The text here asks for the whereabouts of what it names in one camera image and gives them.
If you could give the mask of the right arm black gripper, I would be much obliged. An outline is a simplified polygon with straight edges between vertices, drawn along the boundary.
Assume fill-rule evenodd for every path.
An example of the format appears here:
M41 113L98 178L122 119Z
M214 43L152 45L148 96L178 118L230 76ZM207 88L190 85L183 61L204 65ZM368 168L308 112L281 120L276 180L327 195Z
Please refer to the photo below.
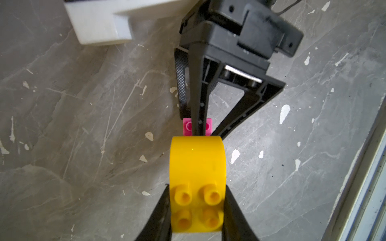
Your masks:
M293 57L302 31L271 10L271 1L198 1L184 16L180 48L174 52L180 118L192 121L192 135L205 136L209 97L222 64L206 56L203 43L267 70L273 53ZM252 80L219 79L244 95L212 132L225 139L241 123L281 93L285 82L268 76Z

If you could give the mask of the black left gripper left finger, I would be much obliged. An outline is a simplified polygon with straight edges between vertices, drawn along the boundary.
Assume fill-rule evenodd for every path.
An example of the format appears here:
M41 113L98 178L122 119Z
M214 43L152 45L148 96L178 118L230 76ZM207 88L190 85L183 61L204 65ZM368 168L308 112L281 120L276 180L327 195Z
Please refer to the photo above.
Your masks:
M171 241L170 189L166 185L156 207L135 241Z

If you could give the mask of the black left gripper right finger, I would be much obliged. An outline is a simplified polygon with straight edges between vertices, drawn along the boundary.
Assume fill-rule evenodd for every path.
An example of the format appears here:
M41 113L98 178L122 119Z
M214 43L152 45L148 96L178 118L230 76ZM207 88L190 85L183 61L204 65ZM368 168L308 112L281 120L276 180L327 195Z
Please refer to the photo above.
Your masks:
M248 224L228 185L224 200L222 241L259 241Z

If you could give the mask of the yellow curved lego brick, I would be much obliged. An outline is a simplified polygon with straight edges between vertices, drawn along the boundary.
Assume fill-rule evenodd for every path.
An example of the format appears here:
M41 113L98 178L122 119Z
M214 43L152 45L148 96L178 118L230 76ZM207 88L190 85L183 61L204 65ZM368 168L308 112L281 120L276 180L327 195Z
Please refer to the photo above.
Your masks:
M226 154L220 137L173 137L169 188L174 233L222 229L226 179Z

